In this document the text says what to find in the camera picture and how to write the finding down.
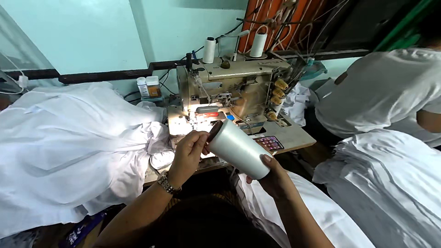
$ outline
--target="white cloth pile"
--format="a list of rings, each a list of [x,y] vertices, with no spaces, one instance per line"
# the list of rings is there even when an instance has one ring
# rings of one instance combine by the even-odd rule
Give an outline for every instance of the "white cloth pile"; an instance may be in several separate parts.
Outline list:
[[[301,127],[306,125],[305,109],[306,102],[311,95],[310,89],[303,87],[300,83],[296,84],[291,92],[286,95],[282,105],[282,111],[288,115],[296,124]]]
[[[149,159],[171,151],[165,115],[108,82],[24,94],[0,112],[0,238],[135,199]]]
[[[345,139],[335,151],[313,181],[377,248],[441,247],[441,152],[384,129]]]
[[[327,195],[303,177],[288,172],[315,221],[336,248],[374,248],[354,221]],[[244,212],[253,224],[268,233],[281,247],[290,248],[276,204],[257,181],[247,184],[240,174],[236,190]]]

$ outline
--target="smartphone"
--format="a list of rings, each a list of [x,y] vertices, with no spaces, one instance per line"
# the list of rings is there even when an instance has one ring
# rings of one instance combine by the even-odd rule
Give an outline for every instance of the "smartphone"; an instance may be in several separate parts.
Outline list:
[[[269,151],[282,150],[284,147],[275,136],[266,136],[261,138],[254,138],[254,140],[264,147],[267,147]]]

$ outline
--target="white t-shirt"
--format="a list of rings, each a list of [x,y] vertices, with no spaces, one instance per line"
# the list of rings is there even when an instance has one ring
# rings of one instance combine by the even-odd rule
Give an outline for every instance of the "white t-shirt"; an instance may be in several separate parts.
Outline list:
[[[318,121],[347,138],[389,127],[424,109],[441,113],[441,52],[411,48],[371,53],[316,105]]]
[[[441,133],[431,133],[418,125],[416,121],[416,113],[392,123],[386,129],[396,130],[412,135],[413,137],[424,141],[430,147],[441,146]]]

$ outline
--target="teal wall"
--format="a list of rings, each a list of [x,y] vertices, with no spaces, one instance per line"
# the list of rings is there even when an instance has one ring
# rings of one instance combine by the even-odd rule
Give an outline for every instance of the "teal wall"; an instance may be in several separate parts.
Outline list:
[[[22,34],[4,39],[0,32],[0,47],[21,69],[53,67],[61,74],[143,69],[150,62],[181,59],[204,45],[207,36],[228,32],[246,7],[247,0],[0,0],[0,18],[12,19],[10,26]],[[23,44],[28,49],[20,51]],[[231,53],[235,38],[220,44],[221,55]],[[29,50],[44,63],[26,67]],[[356,59],[325,60],[328,74],[302,84],[336,78]],[[13,69],[1,56],[0,68]],[[137,90],[135,79],[112,83],[121,94]],[[165,85],[178,92],[175,69]]]
[[[128,0],[0,0],[60,74],[147,68]]]
[[[300,83],[302,84],[302,86],[309,88],[316,80],[322,80],[322,79],[327,79],[327,78],[336,79],[343,72],[345,72],[354,61],[356,61],[359,58],[360,57],[334,59],[334,60],[322,60],[321,62],[326,67],[326,69],[328,69],[328,73],[326,73],[326,74],[323,73],[314,79],[301,81]]]
[[[239,24],[247,0],[130,0],[144,54],[148,62],[179,60],[204,45],[208,36],[217,37]],[[234,50],[235,38],[221,39],[221,55]],[[161,76],[165,71],[155,71]],[[176,70],[165,84],[178,92]],[[162,88],[163,94],[170,94]]]

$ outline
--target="person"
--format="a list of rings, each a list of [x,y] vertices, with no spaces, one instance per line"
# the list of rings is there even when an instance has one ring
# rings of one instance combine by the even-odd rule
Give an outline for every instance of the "person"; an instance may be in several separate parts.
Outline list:
[[[208,154],[208,135],[192,131],[179,141],[167,175],[174,189],[196,171],[201,153]],[[259,182],[274,198],[291,246],[333,247],[277,160],[264,155],[262,161],[270,172]],[[279,247],[237,208],[214,196],[181,200],[162,215],[172,196],[154,183],[110,221],[94,247]],[[154,234],[147,235],[149,230]]]
[[[375,52],[355,61],[315,109],[305,130],[325,145],[376,128],[408,133],[441,147],[441,32],[432,14],[420,24],[420,46]]]

